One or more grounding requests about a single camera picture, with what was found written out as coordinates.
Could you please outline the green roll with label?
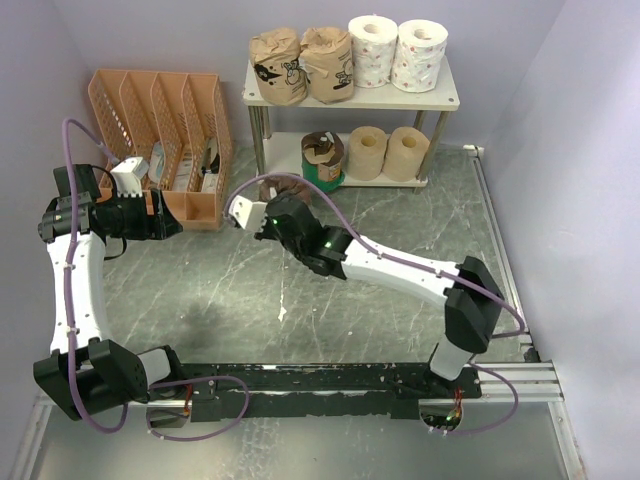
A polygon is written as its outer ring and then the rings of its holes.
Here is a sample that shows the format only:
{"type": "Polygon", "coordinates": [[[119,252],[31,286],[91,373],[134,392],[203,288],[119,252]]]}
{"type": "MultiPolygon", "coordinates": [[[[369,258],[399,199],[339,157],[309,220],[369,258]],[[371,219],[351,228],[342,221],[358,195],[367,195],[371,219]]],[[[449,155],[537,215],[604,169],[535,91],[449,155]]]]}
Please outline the green roll with label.
{"type": "Polygon", "coordinates": [[[283,193],[292,194],[306,205],[311,205],[311,190],[299,180],[298,175],[293,177],[271,175],[265,178],[259,186],[259,200],[263,202],[268,202],[283,193]]]}

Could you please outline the green brown roll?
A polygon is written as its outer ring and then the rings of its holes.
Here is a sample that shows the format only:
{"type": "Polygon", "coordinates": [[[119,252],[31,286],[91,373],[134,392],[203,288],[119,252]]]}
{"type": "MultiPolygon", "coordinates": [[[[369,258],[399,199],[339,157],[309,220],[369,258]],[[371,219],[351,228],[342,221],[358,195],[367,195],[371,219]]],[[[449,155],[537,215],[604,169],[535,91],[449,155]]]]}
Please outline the green brown roll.
{"type": "Polygon", "coordinates": [[[325,193],[344,181],[345,147],[335,132],[312,132],[301,139],[302,176],[325,193]]]}

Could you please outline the tan paper towel roll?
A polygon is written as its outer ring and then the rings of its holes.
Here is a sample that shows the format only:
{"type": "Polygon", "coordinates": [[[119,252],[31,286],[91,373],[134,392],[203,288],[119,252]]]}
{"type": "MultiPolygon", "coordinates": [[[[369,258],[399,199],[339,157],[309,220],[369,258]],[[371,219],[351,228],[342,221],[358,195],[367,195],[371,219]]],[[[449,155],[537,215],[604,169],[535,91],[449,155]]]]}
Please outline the tan paper towel roll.
{"type": "Polygon", "coordinates": [[[413,127],[399,127],[390,135],[382,172],[391,180],[416,179],[430,146],[429,139],[413,127]]]}

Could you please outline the brown paper roll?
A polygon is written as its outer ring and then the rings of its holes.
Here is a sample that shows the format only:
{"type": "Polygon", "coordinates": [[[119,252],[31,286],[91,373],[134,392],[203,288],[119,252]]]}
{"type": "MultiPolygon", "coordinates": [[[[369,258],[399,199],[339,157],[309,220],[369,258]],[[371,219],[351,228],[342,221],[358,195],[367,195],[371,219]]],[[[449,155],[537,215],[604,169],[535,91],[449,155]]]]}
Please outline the brown paper roll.
{"type": "Polygon", "coordinates": [[[300,65],[297,32],[277,28],[253,37],[249,60],[263,99],[276,106],[291,106],[307,96],[306,72],[300,65]]]}

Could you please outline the brown printed roll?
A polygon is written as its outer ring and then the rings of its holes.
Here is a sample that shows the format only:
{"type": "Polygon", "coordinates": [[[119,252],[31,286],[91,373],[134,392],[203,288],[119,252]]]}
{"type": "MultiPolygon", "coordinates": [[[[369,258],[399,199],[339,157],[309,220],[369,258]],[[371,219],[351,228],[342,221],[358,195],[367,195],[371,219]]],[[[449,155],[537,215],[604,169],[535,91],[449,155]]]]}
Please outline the brown printed roll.
{"type": "Polygon", "coordinates": [[[324,104],[354,95],[351,35],[337,27],[309,28],[301,40],[300,64],[309,83],[309,94],[324,104]]]}

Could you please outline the white dotted paper roll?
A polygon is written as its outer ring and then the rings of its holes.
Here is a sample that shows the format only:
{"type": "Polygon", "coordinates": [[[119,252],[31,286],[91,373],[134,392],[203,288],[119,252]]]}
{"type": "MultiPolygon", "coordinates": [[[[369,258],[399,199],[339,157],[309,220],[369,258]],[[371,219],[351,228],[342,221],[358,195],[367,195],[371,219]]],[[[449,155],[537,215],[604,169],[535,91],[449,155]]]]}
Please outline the white dotted paper roll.
{"type": "Polygon", "coordinates": [[[364,15],[349,21],[348,32],[355,86],[372,89],[389,83],[398,38],[397,24],[383,16],[364,15]]]}

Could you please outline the white paper towel roll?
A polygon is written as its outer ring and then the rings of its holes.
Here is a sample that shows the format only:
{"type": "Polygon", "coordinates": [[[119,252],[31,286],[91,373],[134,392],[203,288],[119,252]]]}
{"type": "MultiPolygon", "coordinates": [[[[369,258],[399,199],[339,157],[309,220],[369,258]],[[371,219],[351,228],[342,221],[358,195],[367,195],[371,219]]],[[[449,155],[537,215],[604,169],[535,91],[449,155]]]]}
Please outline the white paper towel roll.
{"type": "Polygon", "coordinates": [[[398,27],[391,83],[409,93],[424,93],[436,87],[445,56],[448,31],[440,23],[414,19],[398,27]]]}

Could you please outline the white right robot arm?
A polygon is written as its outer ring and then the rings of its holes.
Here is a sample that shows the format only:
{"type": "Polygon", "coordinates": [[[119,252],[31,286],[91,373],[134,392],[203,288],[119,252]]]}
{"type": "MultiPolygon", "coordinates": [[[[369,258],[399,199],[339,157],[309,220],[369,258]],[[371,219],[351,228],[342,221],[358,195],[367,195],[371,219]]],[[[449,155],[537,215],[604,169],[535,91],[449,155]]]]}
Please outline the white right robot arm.
{"type": "Polygon", "coordinates": [[[314,273],[369,282],[444,309],[445,333],[424,374],[431,395],[448,396],[465,364],[487,350],[503,295],[481,260],[435,261],[370,243],[343,227],[321,224],[307,204],[291,195],[241,203],[249,212],[245,228],[256,239],[279,242],[314,273]]]}

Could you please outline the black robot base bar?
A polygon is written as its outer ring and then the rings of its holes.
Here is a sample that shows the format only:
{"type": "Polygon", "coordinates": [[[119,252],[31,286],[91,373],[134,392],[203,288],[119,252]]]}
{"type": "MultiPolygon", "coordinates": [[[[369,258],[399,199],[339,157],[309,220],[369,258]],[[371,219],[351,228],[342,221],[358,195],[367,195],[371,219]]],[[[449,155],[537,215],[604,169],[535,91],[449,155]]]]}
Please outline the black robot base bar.
{"type": "Polygon", "coordinates": [[[481,397],[478,374],[465,367],[444,380],[426,363],[343,364],[185,363],[181,377],[193,386],[191,419],[383,415],[418,419],[431,401],[453,404],[455,395],[481,397]]]}

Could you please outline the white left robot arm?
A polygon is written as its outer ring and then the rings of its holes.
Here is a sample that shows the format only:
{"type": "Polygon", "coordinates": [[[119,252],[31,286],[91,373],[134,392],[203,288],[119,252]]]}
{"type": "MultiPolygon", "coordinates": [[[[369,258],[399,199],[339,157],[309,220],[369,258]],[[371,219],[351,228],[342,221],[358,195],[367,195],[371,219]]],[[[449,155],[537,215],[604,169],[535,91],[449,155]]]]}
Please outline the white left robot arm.
{"type": "Polygon", "coordinates": [[[148,163],[130,157],[107,175],[111,195],[102,192],[89,164],[55,169],[59,195],[38,226],[54,273],[55,329],[49,357],[36,362],[37,385],[72,420],[81,418],[76,402],[97,414],[132,401],[149,401],[149,388],[162,398],[181,395],[187,375],[176,353],[161,346],[135,354],[112,339],[103,288],[108,239],[164,240],[182,232],[157,189],[144,192],[148,163]]]}

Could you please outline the white two-tier shelf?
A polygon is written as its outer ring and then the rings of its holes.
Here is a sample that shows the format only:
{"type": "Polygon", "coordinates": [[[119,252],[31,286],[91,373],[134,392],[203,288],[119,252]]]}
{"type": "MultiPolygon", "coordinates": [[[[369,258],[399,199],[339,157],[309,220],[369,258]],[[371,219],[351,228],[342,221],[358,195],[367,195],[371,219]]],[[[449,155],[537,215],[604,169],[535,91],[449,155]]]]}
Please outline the white two-tier shelf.
{"type": "MultiPolygon", "coordinates": [[[[274,131],[270,126],[269,109],[272,105],[263,99],[252,67],[246,69],[242,99],[249,113],[253,148],[258,174],[274,175],[278,172],[300,174],[301,138],[309,132],[307,128],[298,127],[293,132],[274,131]]],[[[427,173],[430,163],[435,157],[438,145],[451,113],[459,109],[460,100],[447,59],[441,61],[436,88],[424,93],[403,92],[387,84],[380,88],[358,88],[354,96],[344,102],[324,104],[313,98],[306,98],[293,109],[304,112],[311,109],[328,110],[332,113],[352,113],[362,110],[366,113],[374,111],[413,111],[415,120],[413,127],[420,129],[429,112],[439,114],[438,121],[430,138],[430,145],[425,153],[419,173],[414,179],[396,182],[381,174],[371,181],[362,181],[346,175],[344,187],[394,187],[423,188],[427,185],[427,173]]]]}

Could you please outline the papers in organizer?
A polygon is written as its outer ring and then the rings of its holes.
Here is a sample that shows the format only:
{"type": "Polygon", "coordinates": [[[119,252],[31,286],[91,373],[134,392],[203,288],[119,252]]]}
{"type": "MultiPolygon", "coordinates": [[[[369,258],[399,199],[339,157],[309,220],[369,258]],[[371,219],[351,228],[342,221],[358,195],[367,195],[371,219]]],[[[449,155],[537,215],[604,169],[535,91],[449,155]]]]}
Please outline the papers in organizer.
{"type": "MultiPolygon", "coordinates": [[[[156,142],[151,150],[149,170],[147,172],[150,186],[162,188],[159,182],[164,171],[164,164],[165,155],[163,147],[160,142],[156,142]]],[[[215,193],[220,171],[220,153],[216,139],[209,138],[207,140],[205,149],[198,162],[194,184],[190,187],[193,166],[193,156],[190,150],[186,148],[176,169],[171,189],[173,191],[187,192],[195,191],[196,187],[199,187],[198,191],[201,193],[215,193]]]]}

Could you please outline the orange plastic file organizer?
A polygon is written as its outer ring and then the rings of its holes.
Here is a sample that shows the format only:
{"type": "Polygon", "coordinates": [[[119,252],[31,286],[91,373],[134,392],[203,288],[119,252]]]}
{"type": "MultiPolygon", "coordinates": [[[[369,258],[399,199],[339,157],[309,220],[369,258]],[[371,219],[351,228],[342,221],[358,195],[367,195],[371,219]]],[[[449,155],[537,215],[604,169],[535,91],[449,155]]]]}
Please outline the orange plastic file organizer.
{"type": "Polygon", "coordinates": [[[88,95],[107,147],[120,160],[150,160],[160,142],[165,155],[159,185],[173,215],[187,230],[214,231],[222,225],[234,145],[222,82],[214,73],[98,69],[88,95]],[[193,156],[190,187],[209,138],[218,142],[220,171],[215,193],[171,189],[188,148],[193,156]]]}

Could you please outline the aluminium frame rail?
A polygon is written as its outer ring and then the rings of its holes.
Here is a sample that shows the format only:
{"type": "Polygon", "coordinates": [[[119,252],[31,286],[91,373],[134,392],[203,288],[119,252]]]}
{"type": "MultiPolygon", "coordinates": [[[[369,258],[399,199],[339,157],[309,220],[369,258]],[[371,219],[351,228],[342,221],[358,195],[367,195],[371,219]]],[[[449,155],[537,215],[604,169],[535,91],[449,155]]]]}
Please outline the aluminium frame rail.
{"type": "MultiPolygon", "coordinates": [[[[334,196],[354,226],[431,258],[483,258],[507,298],[523,297],[487,165],[436,157],[426,189],[348,188],[334,196]]],[[[230,228],[132,244],[106,267],[117,341],[169,344],[185,362],[427,360],[435,308],[406,295],[324,279],[280,246],[230,228]]],[[[559,374],[533,334],[494,342],[485,394],[464,405],[459,437],[385,416],[249,418],[191,424],[185,444],[145,428],[135,405],[120,432],[68,420],[38,395],[13,479],[583,479],[559,374]]]]}

